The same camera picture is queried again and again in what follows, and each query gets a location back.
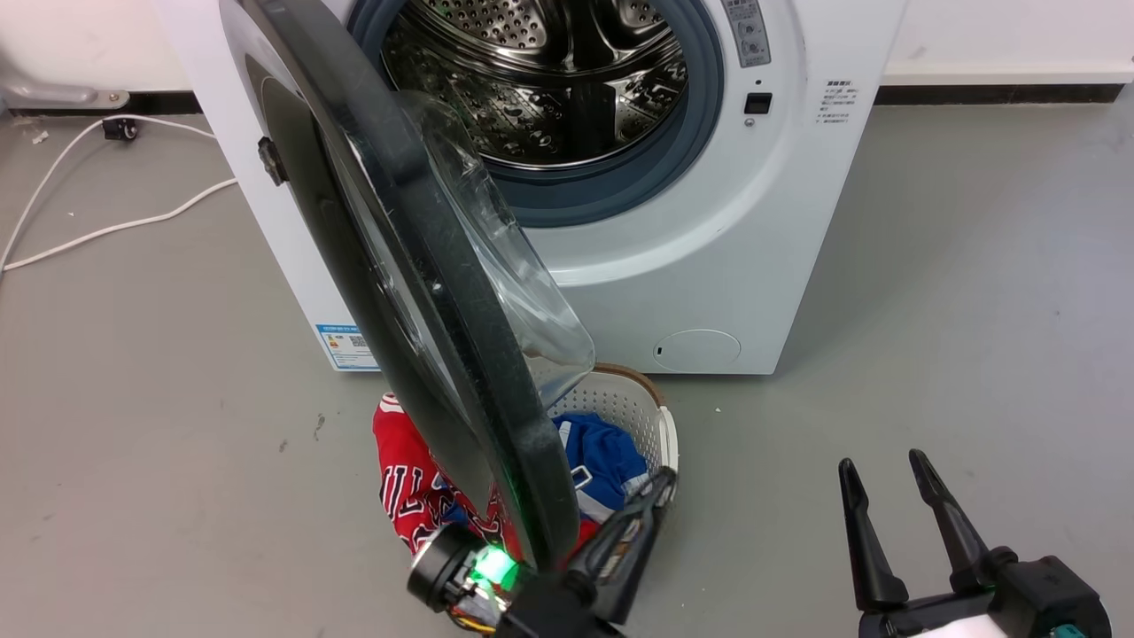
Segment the white wall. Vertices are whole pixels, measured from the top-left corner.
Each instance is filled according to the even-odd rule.
[[[36,79],[189,88],[150,0],[0,0],[0,50]],[[909,0],[885,84],[1131,82],[1132,57],[1134,0]]]
[[[1134,0],[909,0],[885,84],[1126,83]]]
[[[150,0],[0,0],[0,54],[42,82],[189,88]]]

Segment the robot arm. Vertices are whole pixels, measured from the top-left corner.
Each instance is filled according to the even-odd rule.
[[[1055,556],[1021,562],[988,550],[924,453],[909,451],[922,500],[945,541],[953,592],[909,601],[868,514],[849,459],[839,463],[860,638],[1110,638],[1099,595]],[[534,573],[460,527],[418,552],[409,592],[465,629],[499,638],[621,636],[654,541],[677,488],[662,468],[561,571]]]
[[[920,450],[909,451],[922,501],[937,518],[953,565],[951,594],[909,601],[886,561],[866,513],[870,499],[854,462],[839,463],[860,638],[1110,638],[1099,595],[1055,556],[1021,562],[988,550]]]

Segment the stainless steel drum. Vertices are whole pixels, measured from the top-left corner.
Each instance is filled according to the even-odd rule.
[[[484,156],[524,169],[629,148],[687,80],[677,39],[641,0],[408,0],[383,60],[398,88],[452,105]]]

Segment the baseboard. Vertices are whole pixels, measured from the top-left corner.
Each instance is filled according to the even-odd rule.
[[[885,85],[878,90],[875,105],[931,104],[1043,104],[1109,103],[1118,99],[1125,83],[1109,84],[950,84]],[[16,116],[105,116],[195,114],[201,104],[192,91],[130,93],[120,109],[12,109]]]
[[[1126,84],[879,86],[874,105],[1097,104],[1114,102],[1126,86]]]
[[[108,116],[134,114],[197,114],[201,104],[193,91],[130,92],[128,102],[118,109],[11,109],[15,116]]]
[[[1064,63],[1002,66],[925,65],[890,62],[882,74],[885,86],[1047,86],[1129,84],[1134,82],[1134,61],[1108,63]]]

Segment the power cord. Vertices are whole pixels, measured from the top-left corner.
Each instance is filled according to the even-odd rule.
[[[32,212],[32,206],[35,205],[35,199],[39,198],[40,193],[43,190],[43,186],[46,185],[46,182],[48,182],[49,179],[51,179],[51,176],[54,173],[56,169],[59,167],[59,163],[64,160],[65,156],[67,156],[67,153],[69,153],[70,150],[74,148],[76,144],[78,144],[79,139],[82,139],[83,137],[85,137],[92,130],[94,130],[96,128],[101,128],[103,121],[105,121],[105,120],[112,120],[112,119],[135,119],[135,120],[142,120],[142,121],[152,121],[154,124],[161,124],[163,126],[170,126],[170,127],[174,127],[174,128],[181,128],[184,130],[192,130],[193,133],[196,133],[198,135],[204,135],[205,137],[209,137],[211,139],[215,139],[217,138],[217,136],[213,135],[212,133],[209,133],[208,130],[202,130],[202,129],[196,128],[194,126],[189,126],[189,125],[186,125],[186,124],[178,124],[176,121],[169,121],[169,120],[164,120],[164,119],[158,119],[155,117],[141,116],[141,114],[112,114],[112,116],[102,118],[101,120],[92,124],[91,126],[87,126],[86,128],[83,129],[82,133],[79,133],[74,139],[71,139],[69,144],[67,144],[67,147],[64,148],[64,152],[59,153],[59,156],[56,158],[56,161],[51,164],[51,168],[48,169],[48,173],[43,176],[43,180],[40,181],[40,185],[36,186],[35,192],[32,193],[32,198],[28,199],[27,205],[24,206],[24,212],[19,215],[19,220],[16,221],[16,229],[12,230],[11,237],[8,239],[8,246],[5,247],[3,254],[0,255],[0,280],[3,279],[3,273],[7,272],[7,271],[9,271],[9,270],[15,270],[16,267],[23,267],[24,265],[29,265],[32,263],[35,263],[36,261],[40,261],[42,258],[46,258],[46,257],[49,257],[49,256],[51,256],[53,254],[59,254],[59,253],[61,253],[64,250],[70,249],[70,248],[75,247],[75,246],[77,246],[79,244],[85,244],[86,241],[90,241],[91,239],[95,239],[95,238],[101,237],[103,235],[109,235],[110,232],[116,232],[118,230],[125,230],[127,228],[135,228],[137,226],[145,226],[146,223],[155,223],[158,221],[166,221],[167,219],[172,219],[172,218],[177,216],[178,214],[185,212],[189,207],[192,207],[194,204],[196,204],[201,199],[203,199],[203,198],[208,197],[209,195],[215,193],[217,190],[220,190],[221,188],[225,188],[225,187],[228,187],[228,186],[231,186],[231,185],[236,184],[236,179],[226,179],[225,181],[221,181],[220,184],[214,184],[214,185],[205,188],[204,190],[202,190],[201,193],[198,193],[197,195],[195,195],[189,201],[187,201],[184,204],[177,206],[172,211],[167,212],[166,214],[159,214],[159,215],[155,215],[155,216],[147,216],[145,219],[138,219],[136,221],[127,221],[125,223],[118,223],[118,224],[111,226],[109,228],[103,228],[102,230],[96,230],[96,231],[91,232],[88,235],[84,235],[84,236],[82,236],[82,237],[79,237],[77,239],[71,239],[70,241],[67,241],[66,244],[62,244],[62,245],[59,245],[59,246],[56,246],[56,247],[53,247],[51,249],[43,250],[40,254],[36,254],[34,256],[29,256],[27,258],[22,258],[22,260],[15,262],[15,263],[8,263],[8,257],[11,255],[12,248],[16,247],[16,241],[19,239],[19,232],[20,232],[20,230],[23,230],[24,223],[27,221],[28,214]]]

